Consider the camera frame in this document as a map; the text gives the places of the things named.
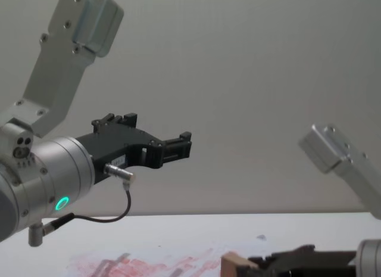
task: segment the cable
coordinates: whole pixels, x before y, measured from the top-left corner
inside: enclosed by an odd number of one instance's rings
[[[118,220],[121,220],[122,218],[124,218],[125,216],[127,216],[127,214],[129,213],[130,211],[130,208],[131,208],[131,194],[130,194],[130,191],[126,191],[126,194],[127,194],[127,209],[124,211],[124,213],[122,213],[119,217],[116,217],[115,219],[94,219],[92,217],[88,217],[88,216],[79,216],[79,215],[74,215],[74,218],[75,219],[84,219],[84,220],[88,220],[90,222],[100,222],[100,223],[110,223],[110,222],[117,222]]]

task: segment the robotic arm link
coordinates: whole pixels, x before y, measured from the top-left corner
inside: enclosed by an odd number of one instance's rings
[[[33,143],[64,120],[85,68],[107,55],[122,18],[113,0],[58,1],[22,99],[0,114],[0,242],[29,226],[30,245],[38,246],[41,219],[94,184],[116,176],[129,195],[135,176],[125,168],[158,169],[189,157],[189,132],[160,140],[136,129],[136,114],[94,120],[93,133],[77,139]]]

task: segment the green led ring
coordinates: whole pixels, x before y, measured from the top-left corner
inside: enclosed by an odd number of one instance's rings
[[[69,203],[69,197],[63,197],[55,205],[55,210],[62,210]]]

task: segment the table surface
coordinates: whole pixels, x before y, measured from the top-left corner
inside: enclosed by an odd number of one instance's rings
[[[27,245],[27,231],[2,242],[0,275],[61,276],[70,257],[93,250],[204,248],[242,244],[261,235],[270,252],[303,244],[315,244],[318,250],[356,250],[363,239],[381,239],[381,221],[368,213],[133,216],[111,224],[74,220],[45,237],[39,248]]]

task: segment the gray wall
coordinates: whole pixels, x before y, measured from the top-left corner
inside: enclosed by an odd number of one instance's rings
[[[298,139],[334,122],[381,166],[381,0],[116,0],[108,57],[85,73],[67,120],[80,136],[109,112],[168,139],[189,130],[191,159],[132,169],[134,214],[362,210]],[[0,0],[0,106],[18,99],[57,0]],[[73,208],[117,214],[117,180]]]

